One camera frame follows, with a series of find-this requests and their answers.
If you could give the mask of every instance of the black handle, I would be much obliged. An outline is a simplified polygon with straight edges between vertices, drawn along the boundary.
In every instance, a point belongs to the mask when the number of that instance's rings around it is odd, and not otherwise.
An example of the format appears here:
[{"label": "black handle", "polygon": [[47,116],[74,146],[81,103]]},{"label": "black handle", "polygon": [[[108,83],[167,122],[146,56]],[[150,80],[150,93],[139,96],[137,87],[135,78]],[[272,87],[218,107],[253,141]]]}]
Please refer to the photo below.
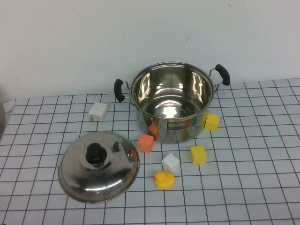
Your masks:
[{"label": "black handle", "polygon": [[106,150],[98,143],[92,143],[86,149],[85,159],[89,164],[104,162],[106,157]]},{"label": "black handle", "polygon": [[117,79],[114,82],[114,86],[113,86],[114,95],[119,102],[122,102],[125,99],[125,96],[122,95],[122,88],[121,88],[122,84],[123,81],[121,79]]},{"label": "black handle", "polygon": [[219,72],[219,74],[223,78],[222,83],[226,86],[229,86],[230,85],[230,76],[229,76],[229,72],[227,71],[227,69],[225,69],[225,67],[223,67],[220,64],[217,64],[215,69],[216,69],[216,71]]}]

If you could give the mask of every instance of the lid knob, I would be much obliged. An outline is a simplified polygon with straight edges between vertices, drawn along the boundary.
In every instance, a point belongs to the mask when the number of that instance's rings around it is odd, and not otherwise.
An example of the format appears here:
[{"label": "lid knob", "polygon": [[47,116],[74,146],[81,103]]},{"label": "lid knob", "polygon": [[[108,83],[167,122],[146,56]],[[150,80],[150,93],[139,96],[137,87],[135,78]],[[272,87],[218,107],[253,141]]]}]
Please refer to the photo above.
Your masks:
[{"label": "lid knob", "polygon": [[89,164],[99,164],[107,157],[106,150],[98,143],[90,144],[86,149],[85,159]]}]

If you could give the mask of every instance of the pot rim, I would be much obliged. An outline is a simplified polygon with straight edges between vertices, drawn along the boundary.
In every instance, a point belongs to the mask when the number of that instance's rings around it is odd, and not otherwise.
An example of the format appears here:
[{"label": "pot rim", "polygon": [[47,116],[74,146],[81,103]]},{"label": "pot rim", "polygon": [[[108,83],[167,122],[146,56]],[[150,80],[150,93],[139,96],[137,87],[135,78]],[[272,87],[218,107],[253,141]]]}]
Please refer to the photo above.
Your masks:
[{"label": "pot rim", "polygon": [[[163,65],[172,65],[172,64],[175,64],[175,65],[178,65],[178,66],[189,67],[189,68],[191,68],[191,69],[197,70],[197,71],[201,72],[201,73],[204,75],[205,79],[207,79],[207,80],[209,81],[209,84],[210,84],[210,86],[211,86],[211,92],[212,92],[211,95],[210,95],[211,98],[210,98],[210,100],[208,101],[208,103],[206,104],[206,106],[205,106],[203,109],[201,109],[199,113],[196,113],[196,114],[193,114],[193,115],[190,115],[190,116],[187,116],[187,117],[182,117],[182,118],[175,118],[175,119],[164,118],[164,117],[155,116],[155,115],[153,115],[153,114],[151,114],[151,113],[149,113],[149,112],[143,110],[143,109],[137,104],[137,102],[136,102],[136,100],[135,100],[135,98],[134,98],[134,93],[133,93],[133,87],[135,86],[137,79],[138,79],[140,76],[142,76],[142,75],[148,73],[149,71],[153,70],[155,67],[158,68],[158,67],[161,67],[161,66],[163,66]],[[209,105],[211,104],[212,100],[214,99],[214,95],[215,95],[215,85],[214,85],[212,79],[210,78],[210,76],[207,75],[207,73],[205,73],[205,72],[204,72],[203,70],[201,70],[200,68],[195,67],[195,66],[193,66],[193,65],[191,65],[191,64],[188,64],[188,63],[169,61],[169,62],[160,62],[160,63],[156,63],[156,64],[153,64],[153,65],[148,66],[148,67],[146,67],[145,69],[141,70],[141,71],[135,76],[135,78],[134,78],[133,81],[132,81],[131,88],[130,88],[130,96],[129,96],[129,97],[130,97],[130,98],[132,97],[133,102],[134,102],[136,108],[138,108],[138,110],[142,110],[143,113],[146,113],[147,115],[150,115],[150,116],[155,117],[155,118],[160,118],[160,119],[168,120],[169,122],[179,122],[179,121],[182,121],[182,120],[189,120],[189,119],[192,119],[192,118],[194,118],[194,117],[196,117],[196,116],[202,114],[202,113],[209,107]]]}]

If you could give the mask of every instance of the pot handle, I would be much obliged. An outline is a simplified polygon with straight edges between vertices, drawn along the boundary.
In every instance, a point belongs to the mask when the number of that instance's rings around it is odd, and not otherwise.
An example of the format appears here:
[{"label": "pot handle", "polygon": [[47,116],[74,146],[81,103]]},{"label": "pot handle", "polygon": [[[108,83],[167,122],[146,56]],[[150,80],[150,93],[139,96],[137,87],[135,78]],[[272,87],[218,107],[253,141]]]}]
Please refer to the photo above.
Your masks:
[{"label": "pot handle", "polygon": [[229,72],[227,71],[227,69],[225,69],[225,67],[223,67],[223,66],[220,65],[220,64],[217,64],[215,68],[213,68],[213,69],[210,70],[210,75],[209,75],[209,76],[211,76],[211,72],[212,72],[213,70],[218,71],[218,72],[220,73],[221,77],[223,78],[222,82],[217,84],[216,92],[217,92],[217,90],[219,89],[219,85],[220,85],[220,84],[223,84],[223,85],[226,85],[226,86],[229,86],[229,85],[230,85],[230,76],[229,76]]},{"label": "pot handle", "polygon": [[121,79],[117,79],[113,86],[114,95],[119,102],[122,102],[125,99],[125,96],[122,94],[122,84],[123,81]]},{"label": "pot handle", "polygon": [[122,94],[122,84],[126,84],[127,88],[130,89],[129,85],[128,85],[128,82],[126,81],[122,81],[121,79],[117,79],[115,82],[114,82],[114,86],[113,86],[113,92],[114,92],[114,95],[116,97],[116,99],[119,101],[119,102],[122,102],[124,101],[124,99],[126,98],[129,98],[129,103],[133,106],[135,106],[135,104],[130,100],[130,97],[125,97],[123,94]]}]

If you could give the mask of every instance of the pot label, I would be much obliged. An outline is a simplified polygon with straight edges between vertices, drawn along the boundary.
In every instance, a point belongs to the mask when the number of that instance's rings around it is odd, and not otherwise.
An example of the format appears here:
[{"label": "pot label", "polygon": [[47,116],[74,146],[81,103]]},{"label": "pot label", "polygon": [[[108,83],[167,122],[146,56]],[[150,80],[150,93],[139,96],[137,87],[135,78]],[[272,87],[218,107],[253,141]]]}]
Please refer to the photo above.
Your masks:
[{"label": "pot label", "polygon": [[197,117],[182,122],[167,122],[167,130],[182,130],[189,128],[197,123]]}]

